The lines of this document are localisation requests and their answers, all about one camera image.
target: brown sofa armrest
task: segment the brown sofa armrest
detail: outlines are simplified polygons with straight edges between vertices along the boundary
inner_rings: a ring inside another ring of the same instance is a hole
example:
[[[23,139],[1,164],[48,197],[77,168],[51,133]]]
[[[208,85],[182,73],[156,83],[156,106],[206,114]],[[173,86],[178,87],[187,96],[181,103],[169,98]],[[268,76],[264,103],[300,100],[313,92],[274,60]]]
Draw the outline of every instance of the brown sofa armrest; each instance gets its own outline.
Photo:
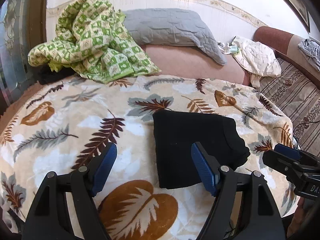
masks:
[[[298,49],[299,42],[304,40],[302,37],[263,26],[256,30],[253,40],[273,48],[276,57],[294,65],[320,89],[320,72],[309,64]]]

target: bed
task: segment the bed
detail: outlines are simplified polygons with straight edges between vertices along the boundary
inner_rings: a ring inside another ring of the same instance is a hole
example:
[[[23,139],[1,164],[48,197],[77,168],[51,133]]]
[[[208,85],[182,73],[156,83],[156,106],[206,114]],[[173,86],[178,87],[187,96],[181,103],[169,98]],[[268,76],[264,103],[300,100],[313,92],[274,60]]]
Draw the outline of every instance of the bed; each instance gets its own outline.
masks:
[[[88,164],[106,142],[113,142],[117,160],[103,191],[94,198],[112,239],[196,239],[214,198],[201,183],[174,190],[159,188],[152,114],[161,109],[234,119],[237,133],[251,152],[237,171],[260,171],[280,214],[294,211],[293,185],[262,162],[263,153],[277,143],[292,147],[289,117],[247,86],[248,73],[232,57],[226,57],[222,67],[204,47],[200,51],[201,46],[174,45],[142,46],[163,70],[160,75],[122,77],[107,84],[71,76],[32,87],[12,116],[7,113],[1,119],[1,207],[11,231],[21,232],[20,220],[25,221],[47,172],[72,172]],[[195,62],[201,71],[193,73]],[[70,197],[71,222],[76,236],[81,237]],[[20,220],[10,215],[12,211]],[[236,219],[232,221],[229,233]]]

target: crumpled white fabric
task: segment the crumpled white fabric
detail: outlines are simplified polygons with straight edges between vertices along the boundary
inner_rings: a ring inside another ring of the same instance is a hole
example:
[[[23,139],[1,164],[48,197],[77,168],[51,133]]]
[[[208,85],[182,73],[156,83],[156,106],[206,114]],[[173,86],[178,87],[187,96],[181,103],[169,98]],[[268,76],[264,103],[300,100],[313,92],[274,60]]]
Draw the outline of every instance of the crumpled white fabric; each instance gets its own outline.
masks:
[[[260,87],[261,77],[280,77],[281,67],[271,48],[261,42],[254,42],[247,38],[236,36],[232,45],[238,46],[240,51],[234,54],[236,61],[248,72],[251,85]]]

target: black folded cloth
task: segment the black folded cloth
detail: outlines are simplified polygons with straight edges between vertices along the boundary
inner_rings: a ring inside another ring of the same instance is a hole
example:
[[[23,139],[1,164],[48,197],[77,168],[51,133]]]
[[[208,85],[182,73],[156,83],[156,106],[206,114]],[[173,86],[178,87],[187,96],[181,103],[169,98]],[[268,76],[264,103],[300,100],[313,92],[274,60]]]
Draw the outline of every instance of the black folded cloth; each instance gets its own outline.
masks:
[[[201,182],[191,158],[191,145],[195,142],[233,170],[250,155],[232,118],[160,110],[153,114],[153,120],[160,188],[189,187]]]

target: gray cloth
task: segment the gray cloth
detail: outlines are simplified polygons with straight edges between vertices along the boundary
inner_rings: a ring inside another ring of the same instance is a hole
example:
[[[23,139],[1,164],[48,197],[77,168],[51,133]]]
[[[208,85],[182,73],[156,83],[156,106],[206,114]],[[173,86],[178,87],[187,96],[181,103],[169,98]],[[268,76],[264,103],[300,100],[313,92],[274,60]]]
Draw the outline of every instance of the gray cloth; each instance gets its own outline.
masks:
[[[306,39],[298,44],[298,48],[310,65],[320,71],[320,45],[311,39]]]
[[[211,31],[194,11],[153,8],[129,10],[124,14],[124,26],[138,45],[196,45],[218,64],[227,63]]]

